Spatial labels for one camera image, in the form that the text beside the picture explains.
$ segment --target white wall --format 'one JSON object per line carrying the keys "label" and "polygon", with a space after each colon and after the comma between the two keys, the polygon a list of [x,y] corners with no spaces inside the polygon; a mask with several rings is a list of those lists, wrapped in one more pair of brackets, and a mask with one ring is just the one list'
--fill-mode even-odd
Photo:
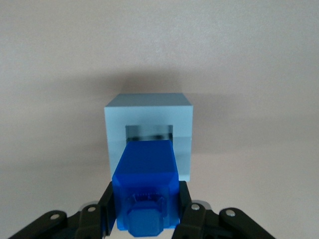
{"label": "white wall", "polygon": [[317,238],[318,12],[316,0],[1,1],[0,238],[98,200],[103,107],[146,92],[194,104],[194,199],[276,238]]}

